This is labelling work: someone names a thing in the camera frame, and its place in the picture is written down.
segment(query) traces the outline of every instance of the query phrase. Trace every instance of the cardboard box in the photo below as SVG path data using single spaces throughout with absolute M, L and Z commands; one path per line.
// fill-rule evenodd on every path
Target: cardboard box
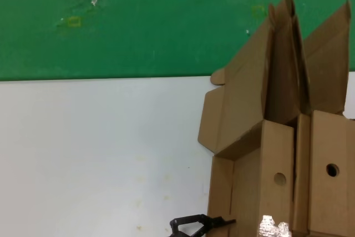
M 270 5 L 257 32 L 225 68 L 211 76 L 211 82 L 221 87 L 206 94 L 199 131 L 199 142 L 215 153 L 209 215 L 232 216 L 238 222 L 210 236 L 255 236 L 263 215 L 272 215 L 276 223 L 290 223 L 294 236 L 306 236 L 309 230 L 317 236 L 355 232 L 350 223 L 346 232 L 338 230 L 344 226 L 340 222 L 333 223 L 332 229 L 321 228 L 325 213 L 310 212 L 310 206 L 327 202 L 309 200 L 313 193 L 321 201 L 322 190 L 310 192 L 311 120 L 301 114 L 344 110 L 350 17 L 346 2 L 303 46 L 293 0 L 282 0 L 275 9 Z M 292 128 L 282 124 L 293 125 L 296 118 L 294 139 Z M 287 181 L 282 189 L 276 186 L 277 179 L 271 179 L 277 177 L 277 168 Z M 353 205 L 349 196 L 347 203 Z M 348 210 L 346 219 L 354 217 Z
M 312 115 L 310 236 L 355 236 L 355 121 Z
M 234 218 L 237 224 L 209 237 L 257 236 L 263 215 L 291 222 L 293 128 L 264 120 L 244 146 L 249 153 L 237 159 L 213 158 L 208 216 Z

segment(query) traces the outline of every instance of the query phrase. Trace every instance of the white surface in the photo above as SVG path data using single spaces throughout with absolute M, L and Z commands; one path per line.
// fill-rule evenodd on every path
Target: white surface
M 343 115 L 348 119 L 355 119 L 355 72 L 349 73 L 348 89 Z
M 208 77 L 0 83 L 0 236 L 165 237 L 206 213 Z

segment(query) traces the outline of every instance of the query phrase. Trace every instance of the aluminum foil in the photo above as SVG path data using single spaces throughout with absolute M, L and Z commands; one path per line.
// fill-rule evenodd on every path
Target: aluminum foil
M 259 225 L 258 231 L 259 237 L 292 237 L 291 232 L 288 229 L 288 223 L 281 222 L 278 226 L 275 225 L 275 221 L 272 216 L 262 216 L 262 221 Z

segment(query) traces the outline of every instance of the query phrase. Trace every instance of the yellow tape mark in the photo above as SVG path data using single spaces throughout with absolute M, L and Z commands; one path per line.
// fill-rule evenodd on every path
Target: yellow tape mark
M 254 18 L 261 18 L 267 16 L 265 7 L 263 5 L 255 5 L 251 7 L 251 14 Z
M 68 27 L 81 27 L 82 26 L 82 18 L 79 16 L 72 16 L 67 19 Z

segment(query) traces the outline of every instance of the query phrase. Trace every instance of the hole in cardboard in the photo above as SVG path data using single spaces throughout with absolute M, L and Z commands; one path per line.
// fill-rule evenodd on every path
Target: hole in cardboard
M 335 177 L 339 175 L 339 168 L 335 164 L 328 164 L 327 165 L 327 173 L 331 177 Z
M 283 186 L 286 184 L 286 177 L 285 177 L 285 175 L 283 175 L 280 172 L 275 174 L 275 176 L 273 177 L 273 180 L 275 181 L 275 183 L 277 185 L 280 185 L 280 186 Z

